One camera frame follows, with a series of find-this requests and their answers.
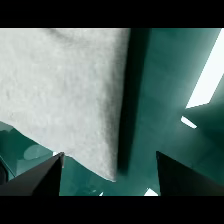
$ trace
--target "teal surface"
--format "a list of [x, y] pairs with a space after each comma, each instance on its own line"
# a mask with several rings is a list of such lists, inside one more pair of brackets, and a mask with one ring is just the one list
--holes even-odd
[[[60, 195], [159, 194], [156, 151], [224, 184], [224, 149], [181, 122], [220, 29], [132, 29], [120, 125], [117, 182], [65, 158]], [[224, 91], [217, 90], [216, 99]], [[2, 124], [0, 155], [19, 175], [52, 156]]]

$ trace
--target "glossy green table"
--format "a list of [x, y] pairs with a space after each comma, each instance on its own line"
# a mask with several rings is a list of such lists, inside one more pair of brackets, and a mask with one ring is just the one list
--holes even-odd
[[[132, 29], [117, 182], [106, 181], [66, 157], [60, 195], [144, 195], [148, 188], [159, 194], [157, 150], [224, 184], [224, 149], [200, 129], [181, 122], [219, 31]], [[218, 88], [219, 100], [223, 94]], [[0, 156], [14, 176], [52, 156], [9, 126], [2, 124], [0, 130]]]

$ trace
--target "white towel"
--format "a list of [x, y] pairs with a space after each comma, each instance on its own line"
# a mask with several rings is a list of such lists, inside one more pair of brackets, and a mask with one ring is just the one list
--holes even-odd
[[0, 29], [0, 120], [115, 181], [128, 39], [127, 28]]

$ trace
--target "glass surface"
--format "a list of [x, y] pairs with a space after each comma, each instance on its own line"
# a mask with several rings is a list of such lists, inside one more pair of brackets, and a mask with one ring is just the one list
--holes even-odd
[[[160, 194], [157, 150], [224, 184], [222, 144], [201, 125], [191, 128], [181, 121], [219, 33], [218, 28], [132, 29], [117, 182], [66, 157], [60, 195], [144, 195], [149, 189]], [[210, 103], [222, 103], [223, 83], [222, 78]], [[14, 128], [2, 124], [0, 130], [0, 156], [15, 176], [52, 156]]]

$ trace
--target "towel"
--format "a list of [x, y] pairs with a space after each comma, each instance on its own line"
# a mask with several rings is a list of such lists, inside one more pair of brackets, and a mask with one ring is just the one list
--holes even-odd
[[116, 181], [129, 33], [1, 28], [0, 120]]

